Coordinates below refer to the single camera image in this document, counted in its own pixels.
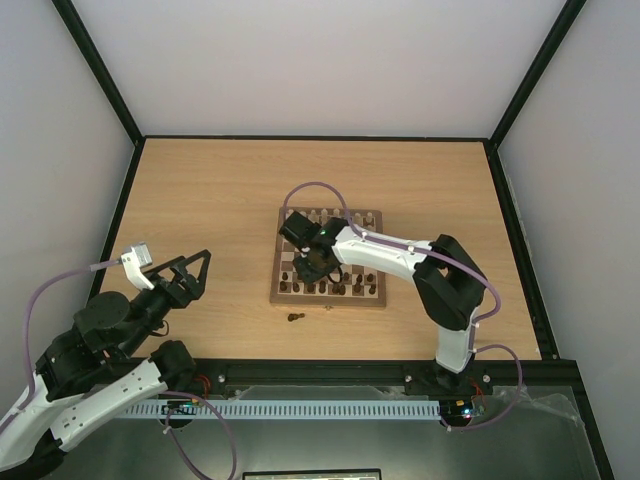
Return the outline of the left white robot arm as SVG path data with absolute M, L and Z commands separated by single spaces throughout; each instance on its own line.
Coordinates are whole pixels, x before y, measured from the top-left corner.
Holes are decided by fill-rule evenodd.
M 210 251 L 202 250 L 153 266 L 144 243 L 123 252 L 117 262 L 138 294 L 92 297 L 69 330 L 36 362 L 25 363 L 28 385 L 1 421 L 2 478 L 48 475 L 129 407 L 191 383 L 196 363 L 181 341 L 167 340 L 132 370 L 119 369 L 148 337 L 166 335 L 171 311 L 202 297 L 210 261 Z

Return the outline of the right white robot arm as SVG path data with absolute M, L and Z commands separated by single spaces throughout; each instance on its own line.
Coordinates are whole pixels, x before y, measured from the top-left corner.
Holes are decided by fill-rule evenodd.
M 284 218 L 278 234 L 299 252 L 294 270 L 306 284 L 346 265 L 413 284 L 427 316 L 438 326 L 438 384 L 455 392 L 470 381 L 478 308 L 489 282 L 457 240 L 447 235 L 432 242 L 404 240 L 336 217 L 321 225 L 298 211 Z

